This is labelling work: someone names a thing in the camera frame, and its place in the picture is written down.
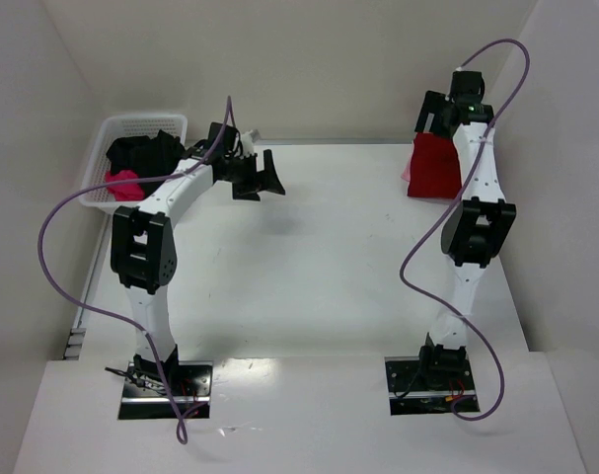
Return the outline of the dark red t shirt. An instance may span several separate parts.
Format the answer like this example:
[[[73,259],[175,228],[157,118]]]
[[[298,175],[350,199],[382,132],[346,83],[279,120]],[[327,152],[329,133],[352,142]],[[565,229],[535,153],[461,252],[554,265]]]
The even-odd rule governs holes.
[[[462,188],[458,154],[447,138],[418,133],[408,170],[410,198],[452,200]]]

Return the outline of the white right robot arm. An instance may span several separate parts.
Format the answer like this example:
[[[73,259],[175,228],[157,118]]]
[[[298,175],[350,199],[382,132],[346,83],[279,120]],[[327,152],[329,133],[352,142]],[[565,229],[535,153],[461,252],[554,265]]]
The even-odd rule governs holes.
[[[460,201],[443,224],[441,250],[454,265],[454,285],[420,349],[419,371],[430,390],[446,390],[467,369],[467,326],[484,271],[505,241],[516,217],[497,177],[493,151],[493,108],[483,103],[485,81],[476,71],[456,70],[449,93],[427,92],[420,116],[433,114],[431,132],[455,146],[462,183]]]

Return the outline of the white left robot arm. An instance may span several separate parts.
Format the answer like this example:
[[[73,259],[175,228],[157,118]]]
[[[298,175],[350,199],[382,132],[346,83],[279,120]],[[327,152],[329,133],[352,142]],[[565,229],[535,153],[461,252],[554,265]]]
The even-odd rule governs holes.
[[[168,309],[168,284],[175,276],[178,257],[174,230],[194,202],[213,185],[227,182],[235,200],[259,201],[260,192],[283,196],[272,151],[235,157],[214,153],[204,164],[197,155],[179,162],[175,179],[161,184],[135,206],[122,205],[112,221],[111,268],[125,287],[137,331],[134,375],[169,386],[178,382],[178,345]]]

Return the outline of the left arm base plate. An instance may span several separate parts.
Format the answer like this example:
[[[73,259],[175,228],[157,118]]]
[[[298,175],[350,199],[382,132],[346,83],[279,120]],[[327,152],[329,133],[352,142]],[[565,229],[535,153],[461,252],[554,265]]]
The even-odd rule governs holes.
[[[122,421],[169,420],[176,417],[166,390],[156,376],[142,375],[131,362],[124,377],[117,418]],[[208,419],[213,366],[182,361],[168,373],[172,395],[188,419]]]

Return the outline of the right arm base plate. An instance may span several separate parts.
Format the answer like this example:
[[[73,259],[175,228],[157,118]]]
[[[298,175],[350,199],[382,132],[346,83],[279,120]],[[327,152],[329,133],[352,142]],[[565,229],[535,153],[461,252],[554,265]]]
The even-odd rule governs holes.
[[[430,380],[418,370],[417,357],[386,357],[385,370],[392,416],[450,414],[459,400],[458,413],[477,413],[479,403],[469,362],[465,369]]]

